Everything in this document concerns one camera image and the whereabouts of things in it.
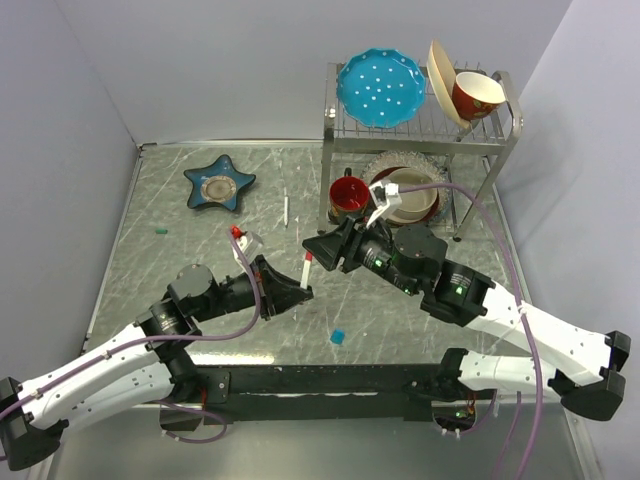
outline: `mug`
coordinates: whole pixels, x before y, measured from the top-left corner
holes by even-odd
[[[351,175],[351,169],[337,179],[329,188],[331,202],[330,216],[338,223],[349,213],[364,213],[369,203],[369,187],[365,182]]]
[[[506,100],[502,85],[477,72],[460,72],[453,84],[451,100],[458,115],[473,121],[484,118]]]

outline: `dish rack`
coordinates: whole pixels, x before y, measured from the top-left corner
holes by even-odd
[[[427,82],[424,103],[411,120],[393,128],[370,128],[347,115],[337,98],[337,77],[343,67],[343,63],[330,63],[327,67],[318,232],[326,232],[329,228],[327,212],[332,165],[337,157],[346,154],[356,158],[356,155],[376,155],[389,150],[400,150],[437,156],[442,161],[450,181],[451,162],[456,155],[474,155],[478,157],[478,161],[487,157],[490,168],[476,192],[476,198],[483,201],[493,190],[496,178],[522,132],[522,111],[507,72],[496,71],[492,75],[504,89],[506,108],[502,106],[489,116],[475,120],[467,129],[459,127],[445,116],[438,105],[431,82]],[[469,68],[468,64],[465,64],[464,68],[454,65],[454,68],[456,73],[473,71],[486,75],[479,64],[475,68]],[[428,79],[426,67],[420,69]],[[502,128],[504,122],[500,118],[501,114],[505,114],[505,110],[508,110],[511,116],[511,130],[506,137]],[[463,238],[476,211],[473,205],[470,206],[462,222],[458,223],[455,202],[452,202],[451,215],[446,223],[453,230],[454,240]]]

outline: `polka dot plate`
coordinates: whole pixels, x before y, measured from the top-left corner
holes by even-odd
[[[365,127],[393,128],[409,121],[425,99],[426,78],[416,62],[394,49],[372,48],[338,74],[338,99]]]

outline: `wall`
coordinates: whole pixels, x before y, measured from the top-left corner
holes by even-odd
[[[633,0],[573,1],[524,89],[524,136],[500,182],[534,302],[576,325],[635,340],[639,15]],[[589,425],[610,479],[640,471],[638,358],[632,353],[623,371],[627,391],[616,417]]]
[[[320,138],[330,61],[371,46],[509,70],[522,88],[570,0],[57,0],[138,143]]]
[[[136,151],[52,0],[0,2],[0,65],[0,377],[25,379],[79,353]]]

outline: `metal rack leg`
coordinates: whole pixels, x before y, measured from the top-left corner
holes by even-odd
[[[489,170],[487,177],[484,179],[484,182],[482,183],[480,190],[478,190],[478,193],[476,194],[476,199],[478,201],[482,202],[484,198],[487,196],[487,194],[493,191],[493,184],[496,182],[496,178],[498,178],[498,174],[500,173],[500,170],[502,170],[502,167],[506,163],[507,158],[509,158],[510,153],[511,153],[511,149],[505,148],[500,153],[500,155],[498,155],[498,157],[496,158],[496,161],[493,163],[493,166],[491,167],[491,170]],[[467,213],[462,219],[462,223],[460,224],[460,227],[453,235],[453,239],[455,241],[460,241],[464,236],[464,234],[467,233],[467,230],[469,230],[469,225],[471,225],[471,222],[473,221],[473,217],[476,216],[477,211],[478,209],[475,208],[473,205],[469,207],[469,210],[467,210]]]
[[[320,207],[318,210],[318,233],[325,233],[329,228],[329,185],[331,183],[331,160],[333,158],[333,138],[322,142],[322,171],[320,173]]]

